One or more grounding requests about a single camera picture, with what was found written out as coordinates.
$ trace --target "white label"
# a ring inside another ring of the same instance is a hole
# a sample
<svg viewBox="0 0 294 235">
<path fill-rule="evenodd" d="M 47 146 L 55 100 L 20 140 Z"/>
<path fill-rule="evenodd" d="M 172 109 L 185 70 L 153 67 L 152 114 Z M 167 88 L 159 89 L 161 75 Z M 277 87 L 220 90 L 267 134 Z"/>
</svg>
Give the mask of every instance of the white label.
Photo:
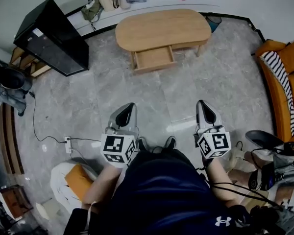
<svg viewBox="0 0 294 235">
<path fill-rule="evenodd" d="M 39 29 L 34 29 L 33 33 L 37 36 L 37 37 L 41 37 L 43 35 L 43 32 L 41 32 Z"/>
</svg>

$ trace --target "black cabinet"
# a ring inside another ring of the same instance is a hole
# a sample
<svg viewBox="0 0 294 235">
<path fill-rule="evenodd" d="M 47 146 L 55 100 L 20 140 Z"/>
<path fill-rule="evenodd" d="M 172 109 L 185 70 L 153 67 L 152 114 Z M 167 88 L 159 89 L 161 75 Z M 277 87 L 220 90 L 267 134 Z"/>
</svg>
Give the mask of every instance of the black cabinet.
<svg viewBox="0 0 294 235">
<path fill-rule="evenodd" d="M 89 69 L 87 43 L 54 0 L 26 15 L 14 44 L 65 76 Z"/>
</svg>

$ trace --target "open drawer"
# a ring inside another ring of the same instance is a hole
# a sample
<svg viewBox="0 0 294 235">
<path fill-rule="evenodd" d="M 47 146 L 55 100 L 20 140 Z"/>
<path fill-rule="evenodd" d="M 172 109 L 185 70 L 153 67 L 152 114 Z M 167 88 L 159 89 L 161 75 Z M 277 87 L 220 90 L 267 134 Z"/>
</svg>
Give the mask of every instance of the open drawer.
<svg viewBox="0 0 294 235">
<path fill-rule="evenodd" d="M 135 52 L 136 74 L 167 68 L 175 64 L 171 46 Z"/>
</svg>

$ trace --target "blue trash bin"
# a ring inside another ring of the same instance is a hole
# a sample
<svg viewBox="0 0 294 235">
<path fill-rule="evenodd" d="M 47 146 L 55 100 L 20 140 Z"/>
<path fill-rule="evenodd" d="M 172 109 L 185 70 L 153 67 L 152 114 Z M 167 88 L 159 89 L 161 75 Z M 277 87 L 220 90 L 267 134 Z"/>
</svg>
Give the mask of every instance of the blue trash bin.
<svg viewBox="0 0 294 235">
<path fill-rule="evenodd" d="M 208 24 L 210 25 L 211 32 L 214 32 L 220 23 L 222 23 L 221 17 L 206 17 Z"/>
</svg>

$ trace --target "black and white striped cushion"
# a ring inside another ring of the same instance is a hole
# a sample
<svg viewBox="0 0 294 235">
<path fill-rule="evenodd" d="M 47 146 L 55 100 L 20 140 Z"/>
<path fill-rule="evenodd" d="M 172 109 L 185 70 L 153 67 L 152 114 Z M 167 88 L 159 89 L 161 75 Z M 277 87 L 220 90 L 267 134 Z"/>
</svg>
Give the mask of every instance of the black and white striped cushion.
<svg viewBox="0 0 294 235">
<path fill-rule="evenodd" d="M 294 104 L 291 86 L 289 83 L 288 74 L 284 68 L 281 58 L 275 51 L 267 51 L 260 57 L 279 81 L 284 89 L 285 96 L 288 100 L 288 107 L 291 114 L 291 133 L 294 136 Z"/>
</svg>

